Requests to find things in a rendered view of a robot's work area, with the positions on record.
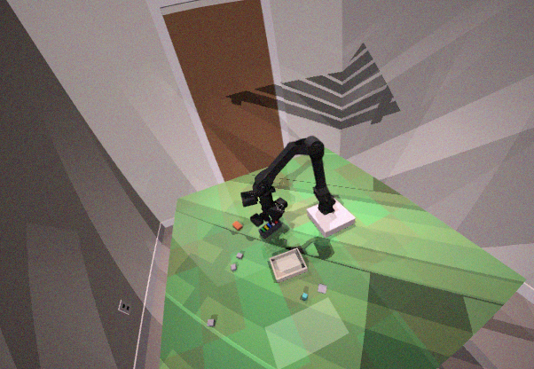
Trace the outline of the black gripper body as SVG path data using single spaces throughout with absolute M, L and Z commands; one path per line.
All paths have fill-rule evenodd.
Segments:
M 288 205 L 287 205 L 287 202 L 285 200 L 283 200 L 282 198 L 278 198 L 277 200 L 273 201 L 270 203 L 270 204 L 262 204 L 260 201 L 259 203 L 262 205 L 261 207 L 261 210 L 263 211 L 261 214 L 254 214 L 253 216 L 250 217 L 250 221 L 255 225 L 255 227 L 260 227 L 264 221 L 263 220 L 268 220 L 269 217 L 265 214 L 265 209 L 267 208 L 271 208 L 275 203 L 276 203 L 276 206 L 277 205 L 284 205 L 284 207 L 286 208 Z

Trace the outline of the beige rectangular tray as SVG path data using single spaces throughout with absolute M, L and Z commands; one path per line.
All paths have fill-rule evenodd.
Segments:
M 277 283 L 308 271 L 298 247 L 270 258 Z

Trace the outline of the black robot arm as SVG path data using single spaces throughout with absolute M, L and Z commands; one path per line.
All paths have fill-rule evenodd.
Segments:
M 326 186 L 326 176 L 323 165 L 324 144 L 315 136 L 301 138 L 295 142 L 290 142 L 272 162 L 272 164 L 265 170 L 262 170 L 255 176 L 253 190 L 248 192 L 241 192 L 243 207 L 248 207 L 257 204 L 258 198 L 264 205 L 270 204 L 273 200 L 272 192 L 275 187 L 272 186 L 276 175 L 290 162 L 290 160 L 297 154 L 309 155 L 313 168 L 316 185 L 312 187 L 313 193 L 319 201 L 318 209 L 324 214 L 329 214 L 335 209 L 333 205 L 336 200 L 332 197 L 329 189 Z M 285 213 L 284 205 L 273 205 L 271 208 L 265 209 L 265 214 L 270 216 L 277 222 Z

